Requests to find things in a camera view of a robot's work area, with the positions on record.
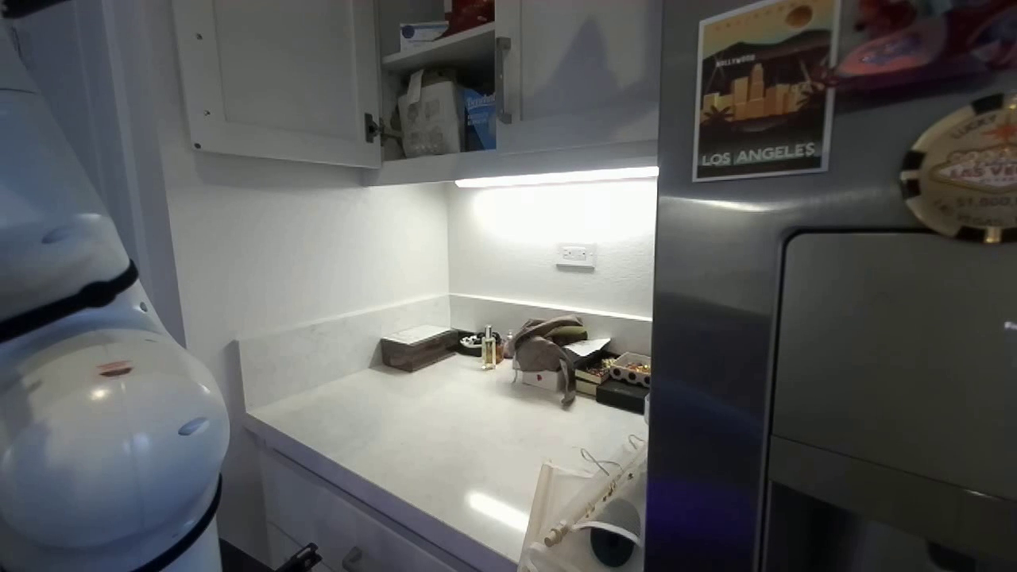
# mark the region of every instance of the electrical outlet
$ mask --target electrical outlet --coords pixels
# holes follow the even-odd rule
[[[598,271],[598,246],[592,241],[564,241],[556,255],[564,271]]]

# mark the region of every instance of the bottle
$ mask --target bottle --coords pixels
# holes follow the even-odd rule
[[[490,326],[483,331],[483,339],[479,339],[479,363],[486,368],[500,365],[500,343],[496,343],[496,335]]]

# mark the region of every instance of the lower cabinet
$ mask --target lower cabinet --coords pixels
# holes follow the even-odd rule
[[[317,543],[320,572],[450,572],[460,568],[297,462],[260,450],[269,566]]]

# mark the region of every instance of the white countertop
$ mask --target white countertop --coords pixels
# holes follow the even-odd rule
[[[541,465],[592,474],[585,454],[622,462],[637,431],[637,414],[588,396],[564,411],[556,394],[513,381],[513,363],[486,372],[468,355],[414,374],[358,372],[251,418],[513,562]]]

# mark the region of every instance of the kitchen counter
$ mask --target kitchen counter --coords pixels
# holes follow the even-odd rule
[[[541,465],[595,474],[633,454],[637,416],[450,355],[424,372],[357,372],[248,411],[269,449],[463,562],[513,568]]]

